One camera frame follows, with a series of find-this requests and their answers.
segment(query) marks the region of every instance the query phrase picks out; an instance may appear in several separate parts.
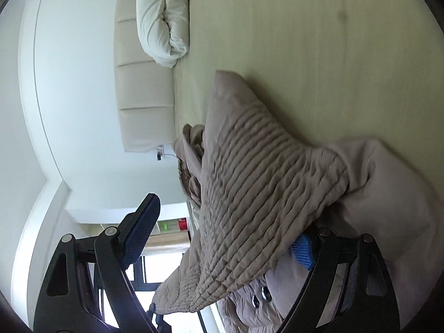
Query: red object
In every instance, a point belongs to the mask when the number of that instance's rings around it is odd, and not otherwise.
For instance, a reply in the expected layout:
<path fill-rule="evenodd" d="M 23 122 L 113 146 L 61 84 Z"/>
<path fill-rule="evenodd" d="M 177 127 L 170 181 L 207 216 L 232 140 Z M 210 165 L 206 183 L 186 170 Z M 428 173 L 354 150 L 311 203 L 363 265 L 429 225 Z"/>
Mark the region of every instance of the red object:
<path fill-rule="evenodd" d="M 188 230 L 188 224 L 186 223 L 186 218 L 181 218 L 178 220 L 180 230 Z"/>

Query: quilted blanket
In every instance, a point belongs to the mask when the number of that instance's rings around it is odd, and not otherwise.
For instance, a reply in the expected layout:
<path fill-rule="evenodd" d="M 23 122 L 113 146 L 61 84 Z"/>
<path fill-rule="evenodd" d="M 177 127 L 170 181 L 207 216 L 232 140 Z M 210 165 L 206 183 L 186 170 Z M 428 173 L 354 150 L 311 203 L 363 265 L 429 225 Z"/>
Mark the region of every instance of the quilted blanket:
<path fill-rule="evenodd" d="M 200 229 L 156 291 L 156 312 L 195 312 L 249 284 L 334 203 L 355 211 L 336 209 L 324 224 L 372 234 L 393 272 L 410 269 L 401 285 L 423 279 L 412 293 L 420 307 L 444 268 L 443 204 L 426 182 L 374 139 L 299 142 L 235 73 L 216 73 L 207 116 L 205 129 L 185 126 L 174 146 Z M 416 249 L 426 258 L 409 258 Z"/>

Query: white comforter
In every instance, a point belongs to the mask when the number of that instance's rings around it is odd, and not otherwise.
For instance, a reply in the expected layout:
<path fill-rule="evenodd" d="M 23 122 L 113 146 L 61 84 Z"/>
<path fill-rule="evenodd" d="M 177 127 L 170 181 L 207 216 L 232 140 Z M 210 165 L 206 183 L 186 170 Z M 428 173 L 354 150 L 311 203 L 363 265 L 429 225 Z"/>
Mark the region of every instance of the white comforter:
<path fill-rule="evenodd" d="M 159 65 L 173 67 L 188 52 L 189 0 L 136 0 L 143 50 Z"/>

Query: beige upholstered headboard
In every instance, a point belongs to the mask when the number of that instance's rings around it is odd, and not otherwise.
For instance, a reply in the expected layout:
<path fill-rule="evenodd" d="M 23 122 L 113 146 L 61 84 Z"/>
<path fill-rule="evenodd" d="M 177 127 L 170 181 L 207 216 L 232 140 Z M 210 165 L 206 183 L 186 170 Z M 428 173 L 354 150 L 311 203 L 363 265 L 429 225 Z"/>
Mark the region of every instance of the beige upholstered headboard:
<path fill-rule="evenodd" d="M 117 0 L 114 26 L 115 94 L 125 151 L 145 152 L 175 137 L 172 69 L 142 49 L 136 0 Z"/>

